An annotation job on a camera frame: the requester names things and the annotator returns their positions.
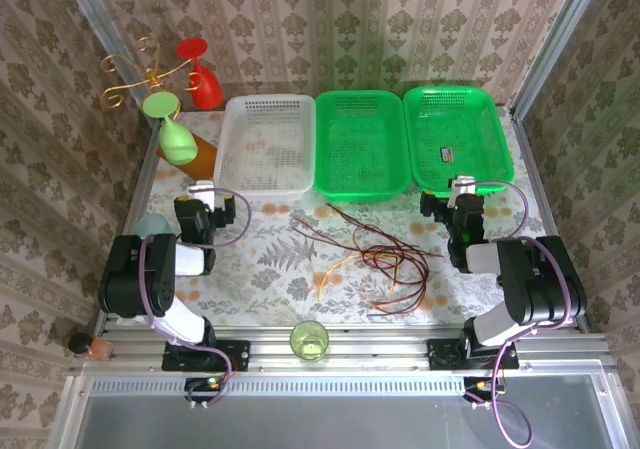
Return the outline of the pale blue plastic cup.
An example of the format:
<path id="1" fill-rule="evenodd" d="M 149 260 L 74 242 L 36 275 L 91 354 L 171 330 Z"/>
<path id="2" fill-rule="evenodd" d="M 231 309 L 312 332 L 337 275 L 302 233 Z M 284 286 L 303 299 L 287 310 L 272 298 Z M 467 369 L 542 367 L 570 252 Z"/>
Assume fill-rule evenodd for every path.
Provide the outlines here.
<path id="1" fill-rule="evenodd" d="M 173 230 L 165 216 L 150 213 L 142 217 L 135 226 L 135 234 L 141 239 L 149 235 L 172 234 Z"/>

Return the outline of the green plastic wine glass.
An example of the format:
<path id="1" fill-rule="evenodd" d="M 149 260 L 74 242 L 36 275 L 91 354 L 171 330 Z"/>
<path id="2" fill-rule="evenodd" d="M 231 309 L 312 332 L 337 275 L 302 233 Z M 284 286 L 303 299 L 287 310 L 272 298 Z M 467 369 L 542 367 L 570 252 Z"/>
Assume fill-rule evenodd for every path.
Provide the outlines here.
<path id="1" fill-rule="evenodd" d="M 142 110 L 147 116 L 161 121 L 159 145 L 169 163 L 181 166 L 196 158 L 198 148 L 193 134 L 176 120 L 180 100 L 175 94 L 153 92 L 144 99 Z"/>

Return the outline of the white plastic basket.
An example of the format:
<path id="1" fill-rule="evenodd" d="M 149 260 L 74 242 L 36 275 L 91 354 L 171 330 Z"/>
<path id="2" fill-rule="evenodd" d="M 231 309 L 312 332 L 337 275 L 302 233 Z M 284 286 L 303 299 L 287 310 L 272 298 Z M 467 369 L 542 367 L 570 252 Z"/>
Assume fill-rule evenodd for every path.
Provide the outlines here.
<path id="1" fill-rule="evenodd" d="M 315 156 L 312 97 L 234 97 L 225 108 L 213 181 L 251 201 L 289 203 L 313 186 Z"/>

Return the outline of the green plastic basket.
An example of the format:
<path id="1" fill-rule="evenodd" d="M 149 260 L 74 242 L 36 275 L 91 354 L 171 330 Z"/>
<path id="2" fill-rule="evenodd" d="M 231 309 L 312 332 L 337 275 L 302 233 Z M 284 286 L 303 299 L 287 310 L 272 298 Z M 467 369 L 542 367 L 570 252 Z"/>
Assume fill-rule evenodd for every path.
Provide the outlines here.
<path id="1" fill-rule="evenodd" d="M 381 202 L 412 175 L 401 99 L 385 90 L 335 90 L 316 103 L 315 189 L 334 202 Z"/>
<path id="2" fill-rule="evenodd" d="M 485 90 L 471 86 L 416 87 L 403 97 L 413 178 L 422 191 L 451 194 L 451 180 L 471 175 L 477 192 L 501 191 L 514 180 L 514 163 L 496 104 Z M 453 163 L 440 148 L 451 147 Z"/>

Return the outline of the red plastic wine glass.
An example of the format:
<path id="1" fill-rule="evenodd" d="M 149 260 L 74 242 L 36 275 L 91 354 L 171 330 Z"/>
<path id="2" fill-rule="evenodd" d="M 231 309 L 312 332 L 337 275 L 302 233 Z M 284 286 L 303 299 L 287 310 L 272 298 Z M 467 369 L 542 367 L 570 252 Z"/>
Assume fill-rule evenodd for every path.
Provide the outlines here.
<path id="1" fill-rule="evenodd" d="M 189 74 L 189 90 L 197 108 L 214 110 L 224 101 L 224 94 L 217 76 L 200 62 L 200 57 L 208 50 L 208 43 L 201 37 L 182 40 L 176 48 L 177 54 L 194 62 Z"/>

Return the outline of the clear green plastic cup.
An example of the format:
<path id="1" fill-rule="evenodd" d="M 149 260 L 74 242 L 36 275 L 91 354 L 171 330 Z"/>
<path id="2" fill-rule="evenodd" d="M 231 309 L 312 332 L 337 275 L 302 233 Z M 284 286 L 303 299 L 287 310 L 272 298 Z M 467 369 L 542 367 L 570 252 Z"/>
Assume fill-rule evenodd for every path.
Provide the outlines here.
<path id="1" fill-rule="evenodd" d="M 292 329 L 289 343 L 298 358 L 314 361 L 325 354 L 329 345 L 329 334 L 321 323 L 306 320 Z"/>

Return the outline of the orange bottle with black cap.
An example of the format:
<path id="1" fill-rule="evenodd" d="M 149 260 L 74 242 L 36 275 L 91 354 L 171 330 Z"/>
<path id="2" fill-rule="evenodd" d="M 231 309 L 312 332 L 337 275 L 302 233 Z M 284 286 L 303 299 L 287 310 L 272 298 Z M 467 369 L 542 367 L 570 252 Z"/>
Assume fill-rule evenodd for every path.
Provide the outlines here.
<path id="1" fill-rule="evenodd" d="M 113 354 L 114 345 L 98 336 L 78 332 L 70 338 L 68 349 L 78 356 L 108 361 Z"/>

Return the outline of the small black controller board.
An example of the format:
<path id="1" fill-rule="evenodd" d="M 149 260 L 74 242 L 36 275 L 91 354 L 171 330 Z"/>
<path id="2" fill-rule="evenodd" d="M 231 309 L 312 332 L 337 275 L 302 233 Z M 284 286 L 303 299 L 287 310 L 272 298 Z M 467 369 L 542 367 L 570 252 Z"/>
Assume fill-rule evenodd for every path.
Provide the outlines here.
<path id="1" fill-rule="evenodd" d="M 491 396 L 493 384 L 490 377 L 465 376 L 463 384 L 463 398 L 471 404 L 473 409 L 484 407 L 491 410 L 493 408 Z"/>
<path id="2" fill-rule="evenodd" d="M 191 409 L 208 409 L 225 393 L 229 376 L 210 376 L 206 378 L 188 378 L 185 381 L 185 399 Z"/>

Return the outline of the grey metal panel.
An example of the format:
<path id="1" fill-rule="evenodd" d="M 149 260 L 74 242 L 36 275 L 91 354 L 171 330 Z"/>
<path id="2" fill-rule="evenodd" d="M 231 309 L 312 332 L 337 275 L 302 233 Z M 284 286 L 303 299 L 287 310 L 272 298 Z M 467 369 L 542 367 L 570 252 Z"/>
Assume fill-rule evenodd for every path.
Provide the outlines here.
<path id="1" fill-rule="evenodd" d="M 286 392 L 283 380 L 243 380 L 210 409 L 145 389 L 92 392 L 76 441 L 65 449 L 636 449 L 617 435 L 586 375 L 514 377 L 497 423 L 491 409 L 461 396 L 422 395 L 410 380 L 388 392 L 354 388 L 320 395 Z"/>

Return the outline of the aluminium table side rail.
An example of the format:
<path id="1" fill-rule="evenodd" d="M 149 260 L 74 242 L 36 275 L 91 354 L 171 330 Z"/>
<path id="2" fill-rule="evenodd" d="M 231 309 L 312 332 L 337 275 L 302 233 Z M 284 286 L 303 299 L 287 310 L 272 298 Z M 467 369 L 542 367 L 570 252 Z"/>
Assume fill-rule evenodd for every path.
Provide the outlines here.
<path id="1" fill-rule="evenodd" d="M 536 199 L 543 226 L 548 234 L 558 235 L 558 229 L 551 211 L 551 206 L 549 204 L 523 123 L 514 114 L 510 115 L 510 120 L 513 124 L 521 155 L 529 175 L 532 191 Z"/>
<path id="2" fill-rule="evenodd" d="M 138 173 L 134 191 L 128 213 L 125 218 L 121 235 L 116 237 L 112 250 L 107 258 L 107 263 L 103 276 L 99 283 L 99 312 L 95 320 L 93 334 L 101 336 L 105 330 L 106 323 L 111 313 L 104 311 L 104 304 L 113 300 L 112 296 L 104 296 L 103 291 L 111 288 L 115 282 L 117 295 L 120 296 L 124 290 L 124 280 L 131 282 L 137 272 L 135 265 L 138 261 L 140 242 L 134 242 L 135 226 L 145 215 L 149 194 L 153 185 L 155 171 L 158 165 L 156 150 L 159 146 L 159 122 L 151 123 L 151 135 L 148 146 L 144 153 L 144 158 Z"/>

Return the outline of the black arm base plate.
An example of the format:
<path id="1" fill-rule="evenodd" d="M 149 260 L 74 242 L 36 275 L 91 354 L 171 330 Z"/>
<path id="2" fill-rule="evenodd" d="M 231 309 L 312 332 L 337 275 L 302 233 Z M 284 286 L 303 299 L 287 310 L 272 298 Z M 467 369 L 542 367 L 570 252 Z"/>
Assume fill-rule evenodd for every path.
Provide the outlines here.
<path id="1" fill-rule="evenodd" d="M 482 346 L 454 339 L 429 339 L 427 357 L 429 367 L 442 370 L 492 370 L 496 364 L 499 346 Z"/>
<path id="2" fill-rule="evenodd" d="M 250 342 L 219 339 L 217 349 L 229 358 L 234 371 L 246 372 L 250 361 Z M 224 360 L 211 352 L 196 351 L 184 346 L 165 344 L 161 369 L 165 372 L 225 372 Z"/>

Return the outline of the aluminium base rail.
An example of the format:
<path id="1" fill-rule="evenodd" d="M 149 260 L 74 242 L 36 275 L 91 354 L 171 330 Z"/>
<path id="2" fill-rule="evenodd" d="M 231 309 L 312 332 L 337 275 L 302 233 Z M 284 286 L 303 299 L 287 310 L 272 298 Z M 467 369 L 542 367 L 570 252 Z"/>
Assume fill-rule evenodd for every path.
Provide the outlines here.
<path id="1" fill-rule="evenodd" d="M 406 375 L 429 369 L 427 341 L 457 338 L 456 326 L 330 324 L 329 346 L 317 362 L 304 362 L 290 347 L 287 326 L 216 329 L 221 339 L 250 342 L 250 374 L 309 375 L 325 371 L 332 375 Z M 71 363 L 72 375 L 151 375 L 161 372 L 164 339 L 143 326 L 108 323 L 103 332 L 114 344 L 110 361 L 79 358 Z M 606 339 L 601 334 L 582 333 L 575 328 L 542 330 L 515 343 L 520 372 L 525 375 L 572 374 L 600 368 L 615 368 Z"/>

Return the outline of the aluminium frame post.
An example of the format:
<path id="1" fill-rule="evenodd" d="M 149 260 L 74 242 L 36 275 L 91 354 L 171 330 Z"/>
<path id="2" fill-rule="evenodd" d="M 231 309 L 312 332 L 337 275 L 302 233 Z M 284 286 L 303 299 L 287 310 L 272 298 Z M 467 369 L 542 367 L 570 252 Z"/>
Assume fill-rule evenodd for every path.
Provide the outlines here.
<path id="1" fill-rule="evenodd" d="M 134 55 L 134 47 L 126 41 L 117 27 L 116 16 L 107 8 L 105 0 L 76 0 L 94 34 L 108 54 L 118 55 L 116 72 L 125 84 L 139 81 L 143 72 Z"/>
<path id="2" fill-rule="evenodd" d="M 565 0 L 511 105 L 510 112 L 514 120 L 521 121 L 533 105 L 590 2 L 591 0 Z"/>

